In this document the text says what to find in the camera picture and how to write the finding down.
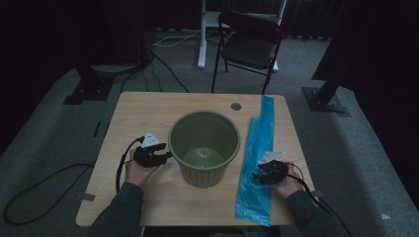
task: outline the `white wire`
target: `white wire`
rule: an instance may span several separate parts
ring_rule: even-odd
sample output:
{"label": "white wire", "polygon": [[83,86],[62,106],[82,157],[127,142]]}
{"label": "white wire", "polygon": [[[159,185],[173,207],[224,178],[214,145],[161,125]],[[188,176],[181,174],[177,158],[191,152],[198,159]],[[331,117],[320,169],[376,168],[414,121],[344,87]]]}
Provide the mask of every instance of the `white wire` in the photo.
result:
{"label": "white wire", "polygon": [[[219,7],[219,9],[217,10],[217,12],[219,12],[221,9],[222,9],[222,7],[224,6],[224,4],[225,4],[225,2],[223,2],[222,4],[221,4],[221,6]],[[182,42],[182,41],[185,41],[185,40],[187,40],[187,39],[189,39],[189,38],[192,38],[194,35],[196,35],[197,33],[199,33],[201,30],[197,30],[196,32],[194,32],[193,34],[191,34],[190,36],[188,36],[188,37],[167,37],[167,38],[164,38],[164,39],[161,39],[161,40],[159,40],[159,41],[157,41],[157,42],[155,42],[154,44],[153,44],[153,46],[161,46],[161,47],[170,47],[170,46],[175,46],[175,45],[177,45],[178,43],[180,43],[180,42]],[[212,35],[214,32],[216,32],[216,30],[215,31],[212,31],[212,32],[210,32],[210,33],[208,33],[207,34],[207,37],[209,37],[210,35]],[[165,40],[168,40],[168,39],[181,39],[181,40],[179,40],[179,41],[177,41],[177,42],[175,42],[175,43],[173,43],[173,44],[167,44],[167,45],[161,45],[160,43],[161,42],[163,42],[163,41],[165,41]]]}
{"label": "white wire", "polygon": [[[169,47],[169,46],[174,46],[174,45],[176,45],[176,44],[178,44],[178,43],[180,43],[180,42],[182,42],[182,41],[184,41],[184,40],[187,40],[187,39],[189,39],[189,38],[192,38],[194,35],[196,35],[197,33],[199,33],[201,30],[198,30],[198,31],[196,31],[196,32],[194,32],[193,34],[191,34],[190,36],[188,36],[188,37],[167,37],[167,38],[164,38],[164,39],[162,39],[162,40],[160,40],[160,41],[158,41],[158,42],[156,42],[156,43],[154,43],[153,44],[153,46],[167,46],[167,47]],[[167,40],[167,39],[181,39],[181,40],[179,40],[179,41],[177,41],[177,42],[175,42],[175,43],[173,43],[173,44],[167,44],[167,45],[160,45],[159,43],[161,43],[161,42],[163,42],[163,41],[165,41],[165,40]]]}

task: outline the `chair leg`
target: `chair leg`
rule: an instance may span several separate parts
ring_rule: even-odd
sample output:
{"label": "chair leg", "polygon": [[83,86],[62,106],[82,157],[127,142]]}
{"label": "chair leg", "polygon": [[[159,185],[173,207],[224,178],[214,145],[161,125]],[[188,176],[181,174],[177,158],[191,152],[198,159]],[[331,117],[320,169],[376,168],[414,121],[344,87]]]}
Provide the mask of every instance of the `chair leg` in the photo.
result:
{"label": "chair leg", "polygon": [[269,69],[268,69],[268,74],[267,74],[266,79],[265,79],[265,84],[263,85],[262,95],[265,95],[266,87],[268,86],[269,82],[271,81],[273,68],[274,68],[274,63],[271,63],[271,65],[269,66]]}
{"label": "chair leg", "polygon": [[212,85],[210,88],[210,92],[213,93],[213,88],[215,87],[215,77],[216,71],[218,69],[218,61],[219,61],[219,52],[221,51],[221,42],[218,45],[218,49],[216,50],[216,59],[215,59],[215,67],[213,69],[213,76],[212,76]]}
{"label": "chair leg", "polygon": [[225,59],[224,59],[224,67],[225,67],[225,71],[228,72],[227,60],[225,60]]}

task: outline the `plastic bucket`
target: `plastic bucket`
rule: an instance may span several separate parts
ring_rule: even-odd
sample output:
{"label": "plastic bucket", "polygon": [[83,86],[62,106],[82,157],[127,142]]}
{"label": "plastic bucket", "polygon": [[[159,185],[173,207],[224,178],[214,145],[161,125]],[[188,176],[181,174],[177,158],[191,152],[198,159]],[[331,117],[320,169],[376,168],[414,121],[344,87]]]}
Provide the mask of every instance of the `plastic bucket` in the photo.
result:
{"label": "plastic bucket", "polygon": [[172,125],[169,149],[185,181],[197,188],[218,184],[240,148],[234,122],[212,111],[188,113]]}

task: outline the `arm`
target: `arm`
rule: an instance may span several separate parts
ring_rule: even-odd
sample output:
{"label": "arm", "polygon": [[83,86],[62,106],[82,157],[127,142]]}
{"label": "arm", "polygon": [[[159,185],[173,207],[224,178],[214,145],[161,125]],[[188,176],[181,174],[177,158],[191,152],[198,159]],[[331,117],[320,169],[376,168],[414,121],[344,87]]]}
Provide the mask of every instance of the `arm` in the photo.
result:
{"label": "arm", "polygon": [[[289,165],[289,174],[299,178],[293,165]],[[295,226],[304,236],[340,236],[333,216],[315,206],[296,179],[286,177],[276,186],[276,191],[286,200]]]}
{"label": "arm", "polygon": [[87,236],[134,236],[139,233],[142,189],[125,182],[111,204],[89,228]]}
{"label": "arm", "polygon": [[[132,160],[134,150],[129,153]],[[142,187],[158,167],[126,163],[126,181],[111,204],[93,222],[87,236],[137,236],[141,218]]]}

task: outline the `chair backrest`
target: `chair backrest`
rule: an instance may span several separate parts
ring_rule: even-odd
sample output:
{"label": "chair backrest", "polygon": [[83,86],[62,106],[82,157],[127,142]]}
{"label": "chair backrest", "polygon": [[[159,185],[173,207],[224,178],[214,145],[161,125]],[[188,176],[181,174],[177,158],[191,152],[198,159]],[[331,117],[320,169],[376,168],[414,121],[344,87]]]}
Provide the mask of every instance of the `chair backrest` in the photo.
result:
{"label": "chair backrest", "polygon": [[232,31],[244,36],[278,43],[282,39],[280,26],[268,19],[252,16],[249,14],[225,11],[218,16],[218,26],[227,25]]}

